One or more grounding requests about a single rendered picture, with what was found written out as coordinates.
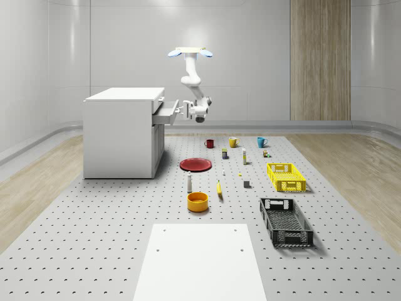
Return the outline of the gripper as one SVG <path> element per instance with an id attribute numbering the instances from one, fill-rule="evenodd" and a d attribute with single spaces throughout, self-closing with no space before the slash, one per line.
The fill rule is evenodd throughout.
<path id="1" fill-rule="evenodd" d="M 191 119 L 192 115 L 191 115 L 191 109 L 192 109 L 192 102 L 188 101 L 188 100 L 184 100 L 182 102 L 182 106 L 177 107 L 175 112 L 177 114 L 181 114 L 183 119 Z"/>

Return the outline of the red plate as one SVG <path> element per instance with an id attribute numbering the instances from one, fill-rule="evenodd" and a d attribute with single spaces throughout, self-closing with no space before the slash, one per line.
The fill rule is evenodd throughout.
<path id="1" fill-rule="evenodd" d="M 212 167 L 210 160 L 203 158 L 189 158 L 180 162 L 180 168 L 190 172 L 203 172 Z"/>

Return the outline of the drone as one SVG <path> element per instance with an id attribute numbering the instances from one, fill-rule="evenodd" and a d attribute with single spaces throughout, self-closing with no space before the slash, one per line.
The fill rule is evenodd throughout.
<path id="1" fill-rule="evenodd" d="M 206 50 L 205 48 L 202 47 L 176 47 L 175 50 L 172 50 L 168 56 L 169 57 L 174 57 L 174 56 L 179 56 L 183 53 L 200 53 L 203 56 L 206 57 L 212 57 L 213 54 L 209 51 Z"/>

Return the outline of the white cabinet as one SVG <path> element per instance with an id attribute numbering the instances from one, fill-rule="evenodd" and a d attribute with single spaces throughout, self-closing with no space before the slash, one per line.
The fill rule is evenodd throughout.
<path id="1" fill-rule="evenodd" d="M 163 88 L 109 88 L 83 102 L 83 176 L 153 178 L 159 128 L 152 115 Z"/>

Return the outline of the yellow bowl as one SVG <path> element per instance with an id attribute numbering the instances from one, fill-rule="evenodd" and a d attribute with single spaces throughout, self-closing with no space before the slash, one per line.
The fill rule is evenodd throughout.
<path id="1" fill-rule="evenodd" d="M 193 192 L 187 195 L 187 208 L 193 212 L 202 212 L 209 207 L 208 195 L 202 192 Z"/>

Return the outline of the yellow basket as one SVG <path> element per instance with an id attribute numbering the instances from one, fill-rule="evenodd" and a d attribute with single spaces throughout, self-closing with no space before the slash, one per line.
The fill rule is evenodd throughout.
<path id="1" fill-rule="evenodd" d="M 306 191 L 306 179 L 292 163 L 267 163 L 267 173 L 277 191 Z"/>

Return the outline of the white board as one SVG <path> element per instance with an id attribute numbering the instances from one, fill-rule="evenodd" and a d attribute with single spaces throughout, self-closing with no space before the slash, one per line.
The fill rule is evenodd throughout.
<path id="1" fill-rule="evenodd" d="M 155 224 L 133 301 L 266 301 L 246 224 Z"/>

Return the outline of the dark grey basket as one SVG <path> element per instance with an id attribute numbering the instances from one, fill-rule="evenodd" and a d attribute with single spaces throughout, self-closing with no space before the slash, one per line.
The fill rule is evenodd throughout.
<path id="1" fill-rule="evenodd" d="M 313 230 L 293 199 L 260 198 L 259 202 L 273 245 L 313 245 Z"/>

